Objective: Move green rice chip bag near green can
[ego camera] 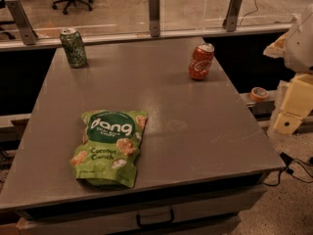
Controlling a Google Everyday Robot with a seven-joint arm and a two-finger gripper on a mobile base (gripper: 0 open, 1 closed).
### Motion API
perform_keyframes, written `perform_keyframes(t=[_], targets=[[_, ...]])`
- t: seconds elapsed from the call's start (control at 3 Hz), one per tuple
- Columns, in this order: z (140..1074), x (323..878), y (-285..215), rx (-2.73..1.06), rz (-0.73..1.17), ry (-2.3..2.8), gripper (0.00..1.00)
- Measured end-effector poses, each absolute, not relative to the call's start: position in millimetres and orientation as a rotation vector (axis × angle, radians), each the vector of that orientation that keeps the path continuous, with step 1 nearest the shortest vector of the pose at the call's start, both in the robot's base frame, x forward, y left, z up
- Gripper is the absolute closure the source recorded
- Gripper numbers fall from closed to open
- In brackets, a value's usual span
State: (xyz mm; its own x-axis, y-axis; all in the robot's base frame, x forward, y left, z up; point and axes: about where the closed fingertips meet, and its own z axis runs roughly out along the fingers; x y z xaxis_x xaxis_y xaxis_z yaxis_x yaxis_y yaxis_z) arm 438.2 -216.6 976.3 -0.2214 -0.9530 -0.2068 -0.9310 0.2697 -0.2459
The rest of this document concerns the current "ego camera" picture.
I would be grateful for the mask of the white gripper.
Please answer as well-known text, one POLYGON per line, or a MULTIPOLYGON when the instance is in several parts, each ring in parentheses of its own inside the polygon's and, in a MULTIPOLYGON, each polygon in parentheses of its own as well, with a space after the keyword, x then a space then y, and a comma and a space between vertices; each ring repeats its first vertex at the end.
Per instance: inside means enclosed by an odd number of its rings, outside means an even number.
POLYGON ((313 75, 298 74, 290 82, 273 129, 292 135, 313 110, 313 75))

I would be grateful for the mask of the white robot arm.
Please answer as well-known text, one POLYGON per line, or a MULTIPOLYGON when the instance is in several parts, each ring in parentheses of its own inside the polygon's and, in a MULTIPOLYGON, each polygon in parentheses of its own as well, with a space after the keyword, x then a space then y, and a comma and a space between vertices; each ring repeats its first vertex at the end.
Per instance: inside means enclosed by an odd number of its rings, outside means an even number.
POLYGON ((294 71, 273 129, 293 134, 313 111, 313 5, 298 15, 289 31, 265 48, 263 54, 283 58, 285 67, 294 71))

